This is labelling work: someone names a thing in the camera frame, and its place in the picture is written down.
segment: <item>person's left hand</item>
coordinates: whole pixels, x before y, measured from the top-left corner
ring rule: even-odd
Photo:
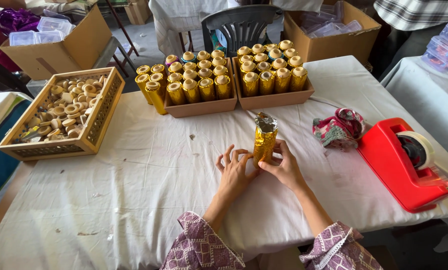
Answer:
[[[217,190],[216,195],[227,203],[232,203],[251,183],[254,178],[259,175],[260,169],[254,170],[252,173],[245,175],[245,165],[247,160],[252,158],[252,154],[248,154],[245,149],[236,149],[232,151],[234,145],[229,146],[224,152],[224,155],[220,155],[216,161],[216,167],[221,171],[221,184]]]

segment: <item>perforated wooden box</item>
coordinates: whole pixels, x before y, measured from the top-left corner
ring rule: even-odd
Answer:
[[[19,143],[19,138],[27,132],[27,123],[39,112],[44,112],[51,101],[52,85],[64,79],[107,78],[101,90],[101,97],[89,115],[87,125],[74,139],[53,140],[47,142]],[[111,121],[112,114],[124,88],[124,80],[115,67],[83,70],[56,74],[41,90],[26,112],[10,129],[0,143],[0,150],[20,161],[54,159],[61,157],[91,155],[98,152]]]

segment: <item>purple foil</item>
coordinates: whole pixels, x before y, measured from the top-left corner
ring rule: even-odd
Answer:
[[[41,16],[37,16],[30,11],[19,9],[3,9],[0,12],[0,27],[5,35],[11,32],[21,32],[33,30],[37,32],[37,24]]]

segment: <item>sleeve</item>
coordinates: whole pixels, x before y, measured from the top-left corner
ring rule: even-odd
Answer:
[[[356,240],[362,235],[340,221],[327,227],[308,252],[299,256],[306,270],[383,270]]]
[[[185,212],[178,222],[183,231],[174,241],[160,270],[244,268],[242,258],[227,247],[198,214]]]

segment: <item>person's right hand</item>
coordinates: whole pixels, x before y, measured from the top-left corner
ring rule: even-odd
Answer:
[[[287,147],[284,140],[276,139],[274,145],[274,153],[282,155],[282,158],[273,156],[272,160],[277,162],[279,166],[273,166],[265,161],[259,162],[259,167],[273,174],[281,183],[290,188],[293,192],[306,186],[304,177],[299,170],[297,160]]]

